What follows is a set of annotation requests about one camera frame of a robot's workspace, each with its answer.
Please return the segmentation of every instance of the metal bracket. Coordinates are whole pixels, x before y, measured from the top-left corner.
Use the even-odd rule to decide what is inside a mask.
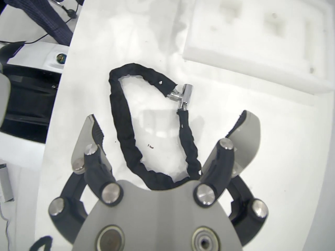
[[[178,110],[186,111],[189,101],[191,99],[192,89],[193,85],[184,84],[182,93],[180,93],[176,89],[173,89],[173,91],[168,94],[167,97],[173,101],[179,101]]]

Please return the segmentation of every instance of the round metal screw head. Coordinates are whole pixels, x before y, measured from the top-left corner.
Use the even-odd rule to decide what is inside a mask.
[[[199,185],[197,188],[197,199],[203,205],[212,205],[215,201],[215,194],[213,189],[206,184]]]
[[[120,186],[116,183],[110,183],[103,189],[101,198],[105,203],[112,204],[119,198],[120,193]]]
[[[84,168],[84,158],[78,158],[72,164],[72,169],[75,172],[81,171]]]
[[[49,205],[49,215],[56,216],[59,215],[64,210],[64,199],[58,197],[51,201]]]
[[[224,149],[232,150],[234,148],[234,145],[232,141],[228,138],[222,138],[220,140],[220,146],[222,146]]]
[[[96,144],[89,144],[85,147],[85,154],[92,155],[95,154],[98,150],[98,146]]]
[[[254,200],[251,208],[254,211],[255,215],[261,219],[266,218],[269,214],[269,209],[267,205],[259,199]]]

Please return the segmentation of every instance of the white foam insert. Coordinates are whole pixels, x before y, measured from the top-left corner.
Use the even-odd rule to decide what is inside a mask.
[[[197,0],[183,58],[307,93],[334,88],[325,0]]]

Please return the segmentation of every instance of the black cable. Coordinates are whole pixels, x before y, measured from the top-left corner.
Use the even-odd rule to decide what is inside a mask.
[[[77,11],[78,11],[78,8],[79,8],[79,3],[78,3],[78,0],[76,0],[77,2],[77,8],[76,8],[76,11],[74,12],[75,15],[77,15]],[[36,43],[37,41],[40,41],[41,39],[43,39],[44,37],[48,36],[49,34],[45,34],[43,35],[42,37],[38,38],[37,40],[33,41],[33,42],[25,42],[24,44],[34,44]],[[9,41],[3,41],[3,40],[0,40],[0,43],[3,43],[3,44],[14,44],[14,43],[18,43],[18,42],[24,42],[24,41],[16,41],[16,42],[9,42]]]
[[[5,231],[5,233],[6,233],[6,238],[7,238],[7,250],[10,251],[9,250],[9,235],[8,235],[9,219],[7,219],[3,216],[2,210],[1,210],[1,204],[0,204],[0,216],[4,221],[6,221],[6,231]]]

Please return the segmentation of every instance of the white table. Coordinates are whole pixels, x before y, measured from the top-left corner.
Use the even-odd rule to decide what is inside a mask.
[[[85,1],[55,101],[38,194],[35,237],[51,235],[53,250],[71,249],[53,226],[48,206],[72,173],[73,148],[89,114],[95,114],[104,132],[104,150],[116,179],[145,188],[127,169],[110,111],[109,72],[129,62],[194,85],[189,123],[202,164],[244,109],[260,118],[261,146],[241,176],[266,202],[270,215],[244,250],[302,250],[327,162],[333,93],[312,96],[183,60],[194,1]],[[127,78],[122,84],[146,166],[180,178],[186,163],[178,144],[177,103],[141,79]],[[90,211],[97,199],[85,190],[82,200]],[[230,200],[227,193],[220,199],[227,214]]]

